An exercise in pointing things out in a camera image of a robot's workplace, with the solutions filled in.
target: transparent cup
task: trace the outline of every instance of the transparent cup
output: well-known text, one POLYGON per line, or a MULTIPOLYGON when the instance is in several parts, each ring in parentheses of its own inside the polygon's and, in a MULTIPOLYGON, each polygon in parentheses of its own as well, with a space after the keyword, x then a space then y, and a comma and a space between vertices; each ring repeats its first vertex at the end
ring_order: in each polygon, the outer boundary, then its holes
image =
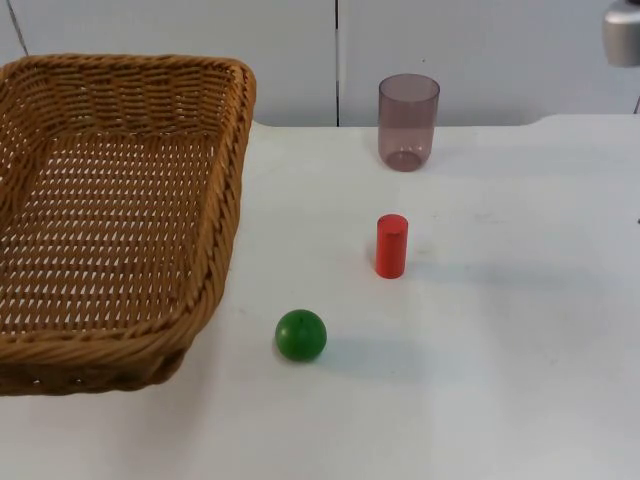
POLYGON ((440 85, 435 80, 403 73, 380 82, 378 152, 393 170, 411 172, 431 155, 440 85))

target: white cabinet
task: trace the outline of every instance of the white cabinet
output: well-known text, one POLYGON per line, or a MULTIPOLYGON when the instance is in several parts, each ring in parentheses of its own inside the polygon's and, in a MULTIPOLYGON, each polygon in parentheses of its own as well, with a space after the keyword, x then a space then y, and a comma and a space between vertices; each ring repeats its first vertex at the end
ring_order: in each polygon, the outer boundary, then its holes
POLYGON ((400 72, 442 85, 439 122, 519 124, 552 113, 629 113, 640 69, 607 65, 606 0, 341 0, 342 125, 376 122, 400 72))
POLYGON ((335 125, 333 0, 12 0, 32 54, 229 56, 258 79, 256 120, 335 125))
POLYGON ((9 9, 0 2, 0 65, 17 60, 23 55, 18 35, 13 29, 9 9))

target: table surface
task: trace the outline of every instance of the table surface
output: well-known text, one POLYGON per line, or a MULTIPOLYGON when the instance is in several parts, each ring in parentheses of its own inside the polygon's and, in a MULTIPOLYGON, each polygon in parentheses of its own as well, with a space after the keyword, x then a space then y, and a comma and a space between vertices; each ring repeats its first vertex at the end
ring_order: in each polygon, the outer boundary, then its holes
POLYGON ((225 297, 167 384, 0 400, 3 478, 637 479, 640 120, 436 131, 255 125, 225 297), (399 280, 379 216, 410 222, 399 280), (321 315, 312 364, 275 325, 321 315))

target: woven basket side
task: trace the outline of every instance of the woven basket side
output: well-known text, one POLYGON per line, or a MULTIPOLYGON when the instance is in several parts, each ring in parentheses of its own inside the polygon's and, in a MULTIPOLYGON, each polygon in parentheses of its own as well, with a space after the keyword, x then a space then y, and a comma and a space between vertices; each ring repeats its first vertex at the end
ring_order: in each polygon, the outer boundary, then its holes
POLYGON ((49 137, 203 130, 217 136, 234 80, 230 63, 182 56, 60 55, 28 57, 5 69, 28 95, 49 137))
POLYGON ((19 64, 0 70, 0 232, 23 205, 38 168, 33 152, 46 140, 42 118, 31 103, 38 101, 33 90, 41 83, 19 64))

